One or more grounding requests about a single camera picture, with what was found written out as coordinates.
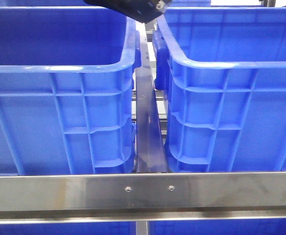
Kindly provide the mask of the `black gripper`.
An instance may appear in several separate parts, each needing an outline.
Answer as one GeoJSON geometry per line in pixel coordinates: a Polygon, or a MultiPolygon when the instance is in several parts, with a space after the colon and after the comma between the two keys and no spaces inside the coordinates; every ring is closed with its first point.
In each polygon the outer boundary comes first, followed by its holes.
{"type": "Polygon", "coordinates": [[[171,0],[84,0],[86,4],[105,7],[138,22],[149,23],[163,15],[171,0]]]}

